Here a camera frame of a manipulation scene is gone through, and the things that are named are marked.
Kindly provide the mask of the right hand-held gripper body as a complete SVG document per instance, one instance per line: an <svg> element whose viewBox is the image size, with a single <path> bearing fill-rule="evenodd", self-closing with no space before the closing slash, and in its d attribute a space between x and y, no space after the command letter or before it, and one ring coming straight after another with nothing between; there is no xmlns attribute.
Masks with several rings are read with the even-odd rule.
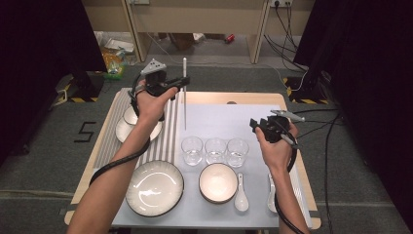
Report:
<svg viewBox="0 0 413 234"><path fill-rule="evenodd" d="M305 118L300 117L286 110L272 110L272 115L268 116L268 127L260 127L267 141L275 143L281 139L285 139L288 143L295 143L295 137L289 132L290 121L304 122Z"/></svg>

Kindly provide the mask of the white ceramic spoon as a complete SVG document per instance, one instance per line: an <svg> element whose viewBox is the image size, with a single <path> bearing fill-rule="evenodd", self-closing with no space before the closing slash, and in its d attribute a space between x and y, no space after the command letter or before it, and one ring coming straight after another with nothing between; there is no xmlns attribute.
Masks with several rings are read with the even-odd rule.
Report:
<svg viewBox="0 0 413 234"><path fill-rule="evenodd" d="M249 203L244 192L244 175L238 173L238 191L235 197L235 207L240 212L246 212L249 208Z"/></svg>
<svg viewBox="0 0 413 234"><path fill-rule="evenodd" d="M276 205L275 205L276 186L274 184L271 174L268 174L268 179L269 179L270 192L268 195L267 206L271 212L276 213L277 212Z"/></svg>

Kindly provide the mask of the green snack bag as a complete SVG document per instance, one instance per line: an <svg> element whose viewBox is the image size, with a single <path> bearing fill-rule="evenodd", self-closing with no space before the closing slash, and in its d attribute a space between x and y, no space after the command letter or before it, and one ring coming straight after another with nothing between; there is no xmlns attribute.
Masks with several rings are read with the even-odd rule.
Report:
<svg viewBox="0 0 413 234"><path fill-rule="evenodd" d="M123 77L125 67L119 63L111 62L107 72L103 75L105 79L120 80Z"/></svg>

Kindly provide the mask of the brown cardboard box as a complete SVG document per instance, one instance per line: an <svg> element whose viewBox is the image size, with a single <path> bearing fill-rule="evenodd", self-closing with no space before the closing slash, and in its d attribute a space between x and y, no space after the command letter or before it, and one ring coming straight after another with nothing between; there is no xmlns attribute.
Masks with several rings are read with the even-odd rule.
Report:
<svg viewBox="0 0 413 234"><path fill-rule="evenodd" d="M195 44L192 33L170 33L169 39L178 51L185 51Z"/></svg>

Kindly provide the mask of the orange snack bag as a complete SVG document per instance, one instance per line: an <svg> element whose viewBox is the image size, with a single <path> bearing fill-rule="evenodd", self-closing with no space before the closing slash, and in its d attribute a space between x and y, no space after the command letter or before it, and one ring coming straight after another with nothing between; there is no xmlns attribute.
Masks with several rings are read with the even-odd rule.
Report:
<svg viewBox="0 0 413 234"><path fill-rule="evenodd" d="M117 69L124 62L124 53L119 50L101 48L107 70Z"/></svg>

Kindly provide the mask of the beige wooden desk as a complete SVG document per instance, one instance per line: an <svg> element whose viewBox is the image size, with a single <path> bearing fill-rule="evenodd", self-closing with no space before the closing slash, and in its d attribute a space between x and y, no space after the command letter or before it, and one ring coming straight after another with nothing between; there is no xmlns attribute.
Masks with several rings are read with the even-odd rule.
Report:
<svg viewBox="0 0 413 234"><path fill-rule="evenodd" d="M290 27L303 34L315 0L81 0L95 31L128 32L139 61L145 61L152 33L212 33L246 36L256 63L263 37Z"/></svg>

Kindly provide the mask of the white chopstick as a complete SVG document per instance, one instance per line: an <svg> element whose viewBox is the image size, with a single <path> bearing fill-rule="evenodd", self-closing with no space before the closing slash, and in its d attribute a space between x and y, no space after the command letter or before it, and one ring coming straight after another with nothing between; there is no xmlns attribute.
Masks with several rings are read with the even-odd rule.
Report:
<svg viewBox="0 0 413 234"><path fill-rule="evenodd" d="M184 78L187 77L187 58L183 58L183 70L182 75ZM184 119L184 130L187 129L187 97L186 97L186 86L183 87L183 119Z"/></svg>

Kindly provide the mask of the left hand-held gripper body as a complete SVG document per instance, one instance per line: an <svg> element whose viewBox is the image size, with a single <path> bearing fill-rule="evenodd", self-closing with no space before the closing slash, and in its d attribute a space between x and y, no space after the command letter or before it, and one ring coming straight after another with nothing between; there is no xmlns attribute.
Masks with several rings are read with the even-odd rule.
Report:
<svg viewBox="0 0 413 234"><path fill-rule="evenodd" d="M167 79L167 66L154 58L141 70L144 76L145 90L154 97L159 97L172 87L176 87L173 80Z"/></svg>

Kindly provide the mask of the white woven mat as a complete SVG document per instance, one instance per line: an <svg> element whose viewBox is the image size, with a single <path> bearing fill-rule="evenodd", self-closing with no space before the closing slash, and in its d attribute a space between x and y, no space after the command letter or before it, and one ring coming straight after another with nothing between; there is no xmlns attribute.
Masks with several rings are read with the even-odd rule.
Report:
<svg viewBox="0 0 413 234"><path fill-rule="evenodd" d="M299 174L298 174L298 170L296 167L293 167L291 169L291 171L289 172L290 175L290 179L291 179L291 184L293 187L293 192L294 195L296 197L296 200L299 204L301 213L303 215L303 217L305 218L306 224L308 226L309 229L311 229L313 227L313 223L311 220L311 216L310 216L310 211L307 205L307 200L305 198L305 194L304 194L304 190L303 187L301 185L301 181L299 178Z"/></svg>

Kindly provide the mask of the person's right hand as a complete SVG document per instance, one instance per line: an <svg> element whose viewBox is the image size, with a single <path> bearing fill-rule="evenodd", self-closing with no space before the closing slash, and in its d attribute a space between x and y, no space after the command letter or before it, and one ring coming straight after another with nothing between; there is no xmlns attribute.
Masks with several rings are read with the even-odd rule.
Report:
<svg viewBox="0 0 413 234"><path fill-rule="evenodd" d="M263 160L269 170L276 173L286 172L292 155L292 146L285 139L275 143L267 141L259 127L255 128L255 134L261 148Z"/></svg>

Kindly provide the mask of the clear drinking glass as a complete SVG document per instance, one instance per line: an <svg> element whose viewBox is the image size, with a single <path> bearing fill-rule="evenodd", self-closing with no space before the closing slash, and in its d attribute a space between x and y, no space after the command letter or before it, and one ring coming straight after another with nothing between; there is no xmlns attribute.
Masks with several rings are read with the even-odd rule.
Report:
<svg viewBox="0 0 413 234"><path fill-rule="evenodd" d="M232 138L227 143L227 163L233 168L239 168L244 164L249 145L241 138Z"/></svg>
<svg viewBox="0 0 413 234"><path fill-rule="evenodd" d="M210 138L206 141L206 162L210 164L224 163L226 142L218 137Z"/></svg>
<svg viewBox="0 0 413 234"><path fill-rule="evenodd" d="M184 162L196 166L203 160L203 141L197 136L188 136L181 142Z"/></svg>

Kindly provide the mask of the striped woven placemat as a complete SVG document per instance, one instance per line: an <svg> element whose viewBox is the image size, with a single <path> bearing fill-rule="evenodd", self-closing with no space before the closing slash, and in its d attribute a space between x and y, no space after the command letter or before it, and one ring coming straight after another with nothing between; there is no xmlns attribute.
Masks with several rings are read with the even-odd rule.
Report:
<svg viewBox="0 0 413 234"><path fill-rule="evenodd" d="M131 99L129 97L130 88L122 88L114 97L111 107L108 111L103 127L100 131L98 139L95 143L93 153L94 165L93 168L98 170L107 165L118 149L122 146L115 135L115 129L118 121L123 116L125 110L131 106ZM168 101L165 107L165 120L160 134L151 140L149 148L142 154L136 163L139 167L147 162L161 160L174 163L175 146L179 145L179 139L176 137L178 131L178 108L179 96L176 96L174 101Z"/></svg>

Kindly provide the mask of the person's left hand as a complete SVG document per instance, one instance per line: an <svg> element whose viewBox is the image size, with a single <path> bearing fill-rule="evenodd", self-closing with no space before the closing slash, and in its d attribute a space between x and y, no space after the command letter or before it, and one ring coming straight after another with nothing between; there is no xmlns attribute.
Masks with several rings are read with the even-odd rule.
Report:
<svg viewBox="0 0 413 234"><path fill-rule="evenodd" d="M136 93L137 107L139 110L140 120L158 121L163 113L166 103L169 99L175 97L178 89L172 87L159 97L153 97L146 90L140 90Z"/></svg>

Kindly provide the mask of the white plate with dark rim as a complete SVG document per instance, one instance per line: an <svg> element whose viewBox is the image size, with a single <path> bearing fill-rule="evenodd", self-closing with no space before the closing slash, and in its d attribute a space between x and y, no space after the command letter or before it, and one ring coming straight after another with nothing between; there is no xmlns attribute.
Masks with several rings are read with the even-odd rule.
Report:
<svg viewBox="0 0 413 234"><path fill-rule="evenodd" d="M175 165L151 161L134 170L126 201L138 215L154 217L172 210L183 191L183 175Z"/></svg>
<svg viewBox="0 0 413 234"><path fill-rule="evenodd" d="M118 121L118 123L116 125L116 129L115 129L116 138L120 142L124 142L126 140L126 138L128 137L128 135L130 134L130 132L131 132L131 130L133 129L134 126L135 125L130 125L130 124L126 123L123 116L122 116L121 119ZM150 139L154 140L160 134L162 128L163 128L163 123L158 122L156 127L154 128L154 130L152 131L152 133L150 135Z"/></svg>

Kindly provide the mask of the white bowl with dark rim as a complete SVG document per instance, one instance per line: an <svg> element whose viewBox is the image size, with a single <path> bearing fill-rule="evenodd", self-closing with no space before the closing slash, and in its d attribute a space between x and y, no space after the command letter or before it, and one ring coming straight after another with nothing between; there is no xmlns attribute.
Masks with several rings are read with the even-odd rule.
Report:
<svg viewBox="0 0 413 234"><path fill-rule="evenodd" d="M206 166L199 177L199 189L203 197L214 204L223 204L233 198L238 179L233 169L225 164Z"/></svg>
<svg viewBox="0 0 413 234"><path fill-rule="evenodd" d="M138 117L137 117L137 115L136 115L136 113L135 113L132 106L128 107L125 110L123 118L124 118L125 122L130 124L130 125L135 125L136 122L137 122L137 119L138 119Z"/></svg>

